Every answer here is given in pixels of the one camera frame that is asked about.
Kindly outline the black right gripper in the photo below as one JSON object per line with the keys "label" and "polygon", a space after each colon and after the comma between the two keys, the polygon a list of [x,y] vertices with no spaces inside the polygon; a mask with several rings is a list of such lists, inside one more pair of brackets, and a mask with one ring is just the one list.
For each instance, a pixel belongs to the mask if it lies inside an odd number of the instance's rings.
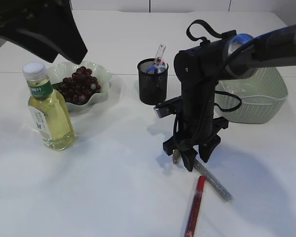
{"label": "black right gripper", "polygon": [[163,142],[163,151],[172,155],[178,149],[185,168],[192,172],[198,152],[193,148],[198,146],[199,156],[203,162],[208,162],[213,150],[221,142],[218,132],[227,129],[229,121],[224,117],[206,119],[186,123],[182,116],[175,117],[173,135]]}

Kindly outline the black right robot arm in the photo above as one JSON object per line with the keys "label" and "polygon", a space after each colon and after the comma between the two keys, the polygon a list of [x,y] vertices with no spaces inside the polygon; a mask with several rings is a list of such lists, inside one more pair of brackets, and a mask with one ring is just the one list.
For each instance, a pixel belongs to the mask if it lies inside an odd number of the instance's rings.
{"label": "black right robot arm", "polygon": [[178,150],[184,166],[192,171],[197,156],[207,162],[221,138],[218,132],[228,127],[224,117],[214,117],[216,85],[220,80],[247,79],[258,68],[296,66],[296,25],[277,29],[258,37],[236,31],[217,33],[204,20],[195,20],[216,38],[186,35],[200,45],[179,51],[174,68],[181,83],[178,97],[159,103],[160,118],[175,115],[173,135],[163,143],[171,155]]}

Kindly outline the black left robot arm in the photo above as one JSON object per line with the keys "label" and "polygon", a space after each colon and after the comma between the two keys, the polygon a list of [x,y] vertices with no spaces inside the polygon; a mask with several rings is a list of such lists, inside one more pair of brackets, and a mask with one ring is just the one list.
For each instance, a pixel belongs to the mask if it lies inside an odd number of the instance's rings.
{"label": "black left robot arm", "polygon": [[80,64],[88,52],[69,0],[0,0],[0,38],[49,63]]}

